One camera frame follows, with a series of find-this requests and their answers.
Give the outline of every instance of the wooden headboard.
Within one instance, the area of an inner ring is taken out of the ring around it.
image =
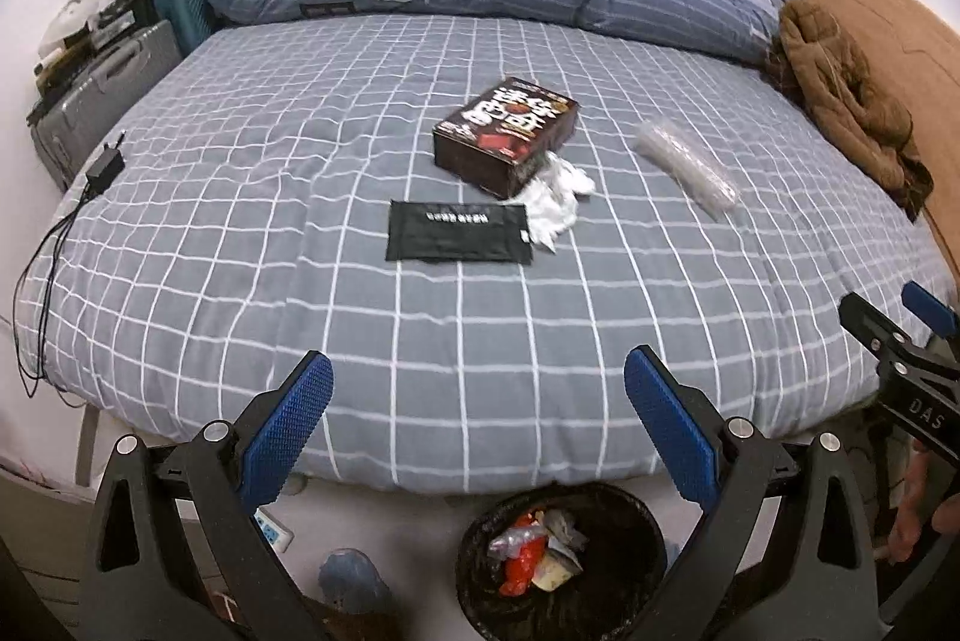
[[[909,108],[933,174],[926,213],[960,285],[960,34],[916,0],[810,0],[856,38],[871,71]]]

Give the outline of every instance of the human hand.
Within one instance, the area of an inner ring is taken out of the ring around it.
[[[910,462],[904,472],[904,499],[896,510],[894,529],[890,531],[887,546],[891,562],[906,562],[920,540],[923,521],[920,520],[920,504],[926,491],[926,474],[930,466],[930,452],[914,438]],[[931,525],[941,534],[960,532],[960,495],[944,500],[933,513]]]

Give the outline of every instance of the mattress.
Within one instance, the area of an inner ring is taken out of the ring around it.
[[[581,103],[562,154],[598,194],[530,267],[385,262],[390,200],[488,200],[434,166],[430,132],[504,76]],[[661,118],[736,180],[722,221],[632,151],[637,124]],[[838,323],[843,294],[923,341],[899,290],[950,287],[928,226],[759,72],[564,26],[375,14],[231,29],[118,128],[127,168],[56,274],[52,380],[182,440],[319,349],[336,390],[299,469],[349,483],[474,493],[652,472],[623,390],[637,344],[723,416],[807,429],[877,387]]]

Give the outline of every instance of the suitcase handle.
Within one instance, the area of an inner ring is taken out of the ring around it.
[[[118,47],[103,60],[90,74],[98,88],[104,94],[109,84],[118,79],[126,79],[131,73],[141,69],[144,55],[143,46],[137,40],[131,40]]]

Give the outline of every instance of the blue gripper pad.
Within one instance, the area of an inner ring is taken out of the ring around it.
[[[707,438],[639,348],[627,355],[623,381],[680,495],[709,513],[720,497],[720,483],[717,455]]]
[[[317,354],[299,373],[243,454],[240,505],[248,516],[280,488],[333,397],[333,365]]]
[[[945,341],[956,336],[957,314],[916,281],[908,281],[904,284],[901,302],[904,303],[906,310],[918,315],[926,326]]]

